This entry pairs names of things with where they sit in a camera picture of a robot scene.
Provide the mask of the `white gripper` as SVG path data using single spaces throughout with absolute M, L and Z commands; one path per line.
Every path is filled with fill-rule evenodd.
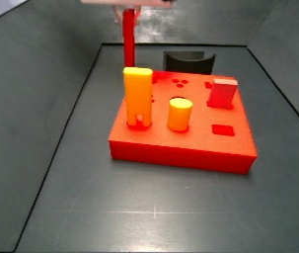
M 136 25 L 141 23 L 142 6 L 150 7 L 170 7 L 174 0 L 81 0 L 85 4 L 98 5 L 133 5 L 136 7 Z M 116 23 L 121 24 L 124 21 L 120 6 L 113 6 L 116 15 Z

